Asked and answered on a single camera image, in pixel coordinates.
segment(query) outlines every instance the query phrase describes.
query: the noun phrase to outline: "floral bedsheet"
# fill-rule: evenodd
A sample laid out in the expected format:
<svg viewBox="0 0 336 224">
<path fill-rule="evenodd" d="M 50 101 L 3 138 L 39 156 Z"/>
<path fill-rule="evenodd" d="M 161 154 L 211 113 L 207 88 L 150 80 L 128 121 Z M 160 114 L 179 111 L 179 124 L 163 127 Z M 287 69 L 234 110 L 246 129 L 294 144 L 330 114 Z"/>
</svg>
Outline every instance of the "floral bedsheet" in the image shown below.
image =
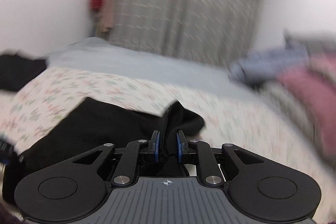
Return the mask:
<svg viewBox="0 0 336 224">
<path fill-rule="evenodd" d="M 84 97 L 161 115 L 173 101 L 201 115 L 199 139 L 213 147 L 234 143 L 312 176 L 323 198 L 315 221 L 326 223 L 335 210 L 336 186 L 330 170 L 305 139 L 262 103 L 244 102 L 175 85 L 52 67 L 29 82 L 0 117 L 0 134 L 20 153 L 47 135 Z"/>
<path fill-rule="evenodd" d="M 0 90 L 0 117 L 6 114 L 7 106 L 13 101 L 16 92 Z"/>
</svg>

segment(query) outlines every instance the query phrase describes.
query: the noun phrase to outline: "crosshair marking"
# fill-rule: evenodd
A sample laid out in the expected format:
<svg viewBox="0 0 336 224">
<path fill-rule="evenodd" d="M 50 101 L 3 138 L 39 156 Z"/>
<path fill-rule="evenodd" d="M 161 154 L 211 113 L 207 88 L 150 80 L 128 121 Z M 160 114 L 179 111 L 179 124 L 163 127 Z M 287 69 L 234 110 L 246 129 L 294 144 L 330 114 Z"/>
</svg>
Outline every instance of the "crosshair marking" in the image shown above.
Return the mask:
<svg viewBox="0 0 336 224">
<path fill-rule="evenodd" d="M 172 183 L 174 183 L 174 182 L 172 182 L 172 181 L 170 181 L 170 180 L 165 180 L 165 181 L 163 181 L 162 183 L 168 186 L 168 185 L 170 185 L 170 184 L 172 184 Z"/>
</svg>

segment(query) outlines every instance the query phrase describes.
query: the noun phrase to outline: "blue cloth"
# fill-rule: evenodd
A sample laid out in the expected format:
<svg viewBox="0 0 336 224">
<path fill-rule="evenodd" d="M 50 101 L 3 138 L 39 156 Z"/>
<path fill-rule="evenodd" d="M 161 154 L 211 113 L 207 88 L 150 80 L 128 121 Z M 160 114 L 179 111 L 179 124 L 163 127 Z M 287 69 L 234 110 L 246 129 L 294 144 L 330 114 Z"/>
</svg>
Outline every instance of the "blue cloth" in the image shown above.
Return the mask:
<svg viewBox="0 0 336 224">
<path fill-rule="evenodd" d="M 303 47 L 254 52 L 231 65 L 229 78 L 247 85 L 260 85 L 274 80 L 285 69 L 307 61 L 307 50 Z"/>
</svg>

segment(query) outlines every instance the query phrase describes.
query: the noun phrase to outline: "black circular cap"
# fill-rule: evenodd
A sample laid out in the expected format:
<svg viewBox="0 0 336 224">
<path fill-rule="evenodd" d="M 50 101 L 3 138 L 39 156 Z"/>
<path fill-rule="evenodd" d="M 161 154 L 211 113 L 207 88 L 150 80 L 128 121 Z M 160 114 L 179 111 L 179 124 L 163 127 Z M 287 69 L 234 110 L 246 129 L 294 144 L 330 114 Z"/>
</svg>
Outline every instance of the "black circular cap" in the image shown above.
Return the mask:
<svg viewBox="0 0 336 224">
<path fill-rule="evenodd" d="M 273 223 L 312 217 L 321 198 L 320 188 L 311 177 L 277 163 L 241 167 L 228 194 L 245 215 Z"/>
<path fill-rule="evenodd" d="M 95 210 L 107 194 L 90 165 L 61 162 L 24 177 L 14 197 L 22 215 L 38 223 L 69 223 Z"/>
<path fill-rule="evenodd" d="M 264 178 L 258 183 L 258 190 L 269 198 L 289 198 L 297 191 L 296 184 L 282 177 Z"/>
<path fill-rule="evenodd" d="M 61 199 L 71 196 L 76 192 L 78 184 L 75 180 L 56 177 L 47 179 L 39 186 L 39 192 L 42 196 L 50 199 Z"/>
</svg>

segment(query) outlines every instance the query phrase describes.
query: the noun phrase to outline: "gray curtain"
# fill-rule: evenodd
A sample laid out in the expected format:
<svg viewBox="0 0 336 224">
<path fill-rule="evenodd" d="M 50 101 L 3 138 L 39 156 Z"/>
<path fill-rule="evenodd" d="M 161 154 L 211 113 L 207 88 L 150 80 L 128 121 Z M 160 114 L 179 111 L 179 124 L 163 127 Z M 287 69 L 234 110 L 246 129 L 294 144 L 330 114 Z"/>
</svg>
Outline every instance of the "gray curtain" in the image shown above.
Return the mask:
<svg viewBox="0 0 336 224">
<path fill-rule="evenodd" d="M 259 0 L 115 0 L 111 44 L 227 67 L 250 47 Z"/>
</svg>

